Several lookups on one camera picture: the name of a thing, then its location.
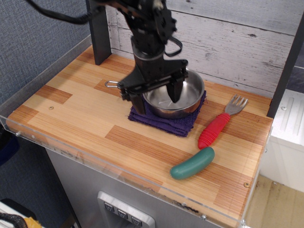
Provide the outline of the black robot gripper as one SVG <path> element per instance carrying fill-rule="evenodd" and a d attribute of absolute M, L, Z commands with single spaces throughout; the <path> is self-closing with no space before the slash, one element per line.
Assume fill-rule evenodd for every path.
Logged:
<path fill-rule="evenodd" d="M 138 114 L 145 114 L 143 93 L 161 86 L 167 87 L 167 93 L 173 103 L 179 101 L 184 78 L 188 76 L 185 59 L 165 60 L 163 54 L 134 54 L 133 71 L 118 83 L 123 100 L 131 101 Z"/>

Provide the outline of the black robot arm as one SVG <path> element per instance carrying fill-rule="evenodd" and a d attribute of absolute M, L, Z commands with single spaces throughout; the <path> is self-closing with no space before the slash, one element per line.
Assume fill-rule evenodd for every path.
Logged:
<path fill-rule="evenodd" d="M 161 86 L 173 102 L 180 99 L 183 81 L 188 76 L 185 59 L 165 60 L 180 53 L 166 53 L 165 46 L 172 41 L 182 44 L 172 35 L 176 20 L 164 0 L 95 0 L 89 15 L 97 18 L 104 6 L 116 8 L 125 18 L 132 32 L 131 44 L 135 67 L 118 83 L 123 100 L 132 102 L 137 113 L 145 114 L 142 94 Z"/>

